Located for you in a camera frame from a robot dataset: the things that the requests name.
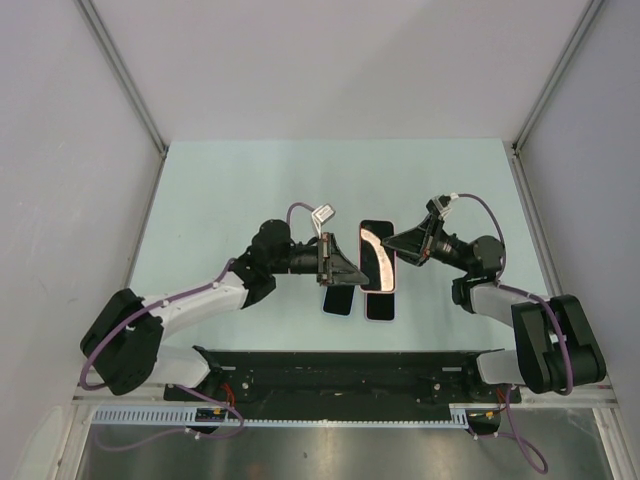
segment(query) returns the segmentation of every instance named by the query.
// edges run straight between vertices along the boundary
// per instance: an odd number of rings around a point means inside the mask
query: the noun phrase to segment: black bracket
[[[573,370],[573,384],[600,382],[607,374],[604,357],[587,321],[580,301],[572,295],[549,300],[562,332]],[[560,348],[552,343],[551,322],[544,308],[536,303],[511,307],[516,337],[518,366],[527,386],[534,393],[559,392],[567,386],[567,375]]]
[[[123,320],[143,308],[130,289],[116,292],[80,342],[89,357],[98,344]],[[162,321],[145,313],[120,332],[98,355],[93,367],[114,395],[124,395],[142,385],[156,363],[162,340]]]

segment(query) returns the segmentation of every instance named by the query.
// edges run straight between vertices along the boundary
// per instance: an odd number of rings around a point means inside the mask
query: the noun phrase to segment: cable clip
[[[311,224],[313,225],[313,229],[315,230],[318,238],[322,236],[322,226],[331,220],[335,214],[336,211],[328,203],[325,203],[311,212]]]

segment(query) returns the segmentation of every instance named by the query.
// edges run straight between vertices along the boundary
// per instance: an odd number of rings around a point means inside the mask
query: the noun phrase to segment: white wall
[[[586,307],[640,447],[640,2],[609,2],[524,163],[563,286]]]
[[[512,140],[587,0],[96,0],[172,140]]]
[[[43,416],[72,397],[80,339],[123,282],[160,160],[71,0],[4,4],[0,45],[8,478]]]

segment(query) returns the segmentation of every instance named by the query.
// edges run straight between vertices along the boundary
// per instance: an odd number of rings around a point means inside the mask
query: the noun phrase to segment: white cable tray
[[[235,419],[201,421],[196,412],[215,407],[170,407],[170,406],[102,406],[93,417],[94,425],[150,425],[150,426],[234,426]],[[463,408],[452,408],[451,420],[359,422],[334,420],[245,420],[251,427],[372,427],[372,428],[468,428]]]

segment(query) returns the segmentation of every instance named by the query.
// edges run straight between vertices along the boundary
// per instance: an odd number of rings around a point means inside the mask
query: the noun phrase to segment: phone screen
[[[396,316],[396,296],[393,293],[367,293],[365,316],[369,320],[390,322]]]
[[[396,289],[395,252],[381,244],[393,233],[393,223],[389,221],[360,222],[360,270],[369,277],[369,284],[360,286],[365,292],[392,293]]]
[[[355,287],[353,285],[327,287],[322,311],[331,315],[348,316],[351,313],[354,291]]]

